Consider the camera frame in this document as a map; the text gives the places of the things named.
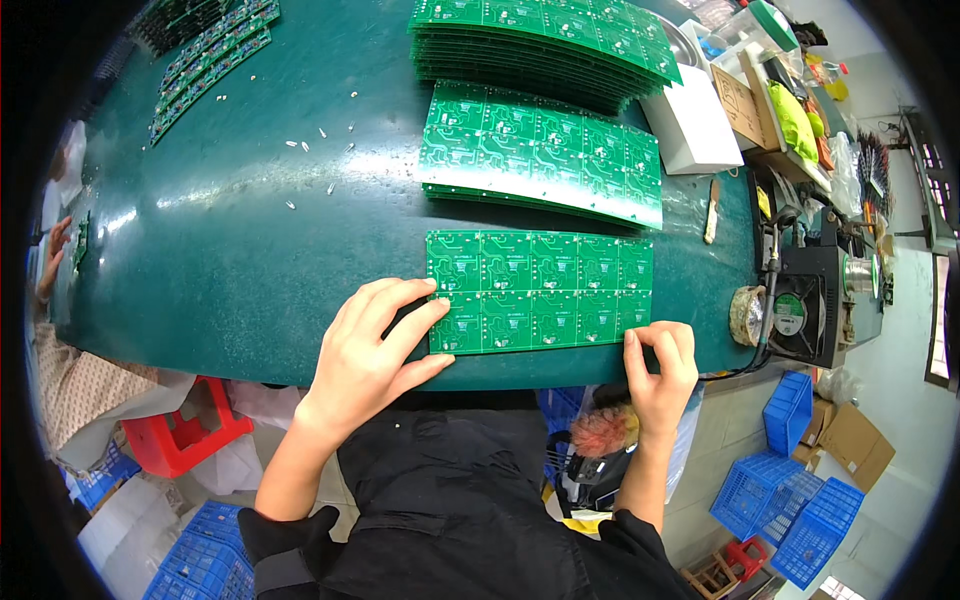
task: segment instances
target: black sleeve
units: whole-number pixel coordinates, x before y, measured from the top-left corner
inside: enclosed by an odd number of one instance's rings
[[[600,540],[578,535],[590,584],[599,600],[703,600],[666,558],[650,523],[620,510],[600,523]]]
[[[300,548],[307,568],[320,581],[345,545],[330,539],[330,529],[339,516],[340,511],[335,507],[324,506],[308,518],[282,522],[271,521],[253,509],[243,509],[237,515],[237,522],[252,566],[256,567],[265,557]],[[317,586],[308,584],[282,588],[259,596],[260,600],[283,598],[316,599]]]

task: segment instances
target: hand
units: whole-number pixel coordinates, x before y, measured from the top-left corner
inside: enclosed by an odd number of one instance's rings
[[[453,363],[451,354],[431,354],[403,364],[430,325],[450,309],[432,300],[405,316],[381,339],[398,308],[437,289],[434,279],[379,279],[362,286],[340,308],[324,334],[317,373],[295,420],[332,428],[344,437]]]
[[[70,234],[66,229],[70,227],[72,217],[65,217],[62,221],[50,228],[47,238],[47,252],[43,260],[43,276],[36,285],[36,295],[44,301],[50,299],[54,292],[54,282],[57,281],[57,269],[63,260],[63,244],[70,241]]]
[[[654,348],[660,361],[659,375],[647,371],[641,345]],[[672,447],[677,424],[699,376],[693,360],[693,329],[670,321],[629,329],[624,336],[623,362],[640,421],[640,438]]]

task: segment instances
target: workbench surface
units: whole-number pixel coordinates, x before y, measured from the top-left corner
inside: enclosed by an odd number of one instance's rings
[[[639,4],[676,23],[689,17],[672,0]],[[663,231],[428,202],[414,170],[432,84],[415,80],[408,58],[411,8],[281,0],[273,43],[154,148],[147,130],[156,88],[177,51],[159,60],[137,51],[87,129],[89,186],[70,213],[90,211],[89,252],[77,274],[60,270],[52,303],[60,338],[108,358],[305,386],[326,327],[360,284],[425,275],[429,229],[555,229],[653,240],[653,320],[693,326],[701,372],[746,365],[753,349],[738,346],[728,327],[733,291],[755,282],[746,170],[717,176],[711,246],[703,241],[711,176],[663,177]],[[649,131],[636,103],[623,121]],[[621,352],[608,345],[460,356],[426,388],[621,380]],[[424,340],[414,357],[425,353]]]

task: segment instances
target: red plastic stool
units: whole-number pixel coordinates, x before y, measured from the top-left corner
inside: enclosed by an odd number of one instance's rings
[[[748,548],[754,548],[760,556],[758,558],[750,556],[747,554]],[[756,575],[756,572],[759,571],[766,562],[767,552],[763,549],[763,546],[760,544],[760,539],[757,536],[753,536],[743,543],[737,543],[736,540],[734,540],[727,544],[727,566],[739,564],[743,567],[743,573],[737,576],[737,579],[741,582],[747,581]]]
[[[193,384],[196,386],[202,381],[209,386],[220,418],[221,426],[216,431],[204,429],[199,418],[184,420],[180,410],[121,421],[136,462],[143,470],[161,477],[180,477],[204,458],[253,431],[249,417],[239,420],[233,417],[223,381],[199,375]],[[173,427],[168,425],[168,417],[173,420]]]

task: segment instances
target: solder wire spool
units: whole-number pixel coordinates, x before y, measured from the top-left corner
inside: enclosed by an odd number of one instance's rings
[[[766,288],[762,285],[745,285],[733,292],[730,334],[738,344],[755,347],[759,342],[765,295]]]
[[[847,294],[879,294],[880,280],[876,256],[843,259],[843,289]]]

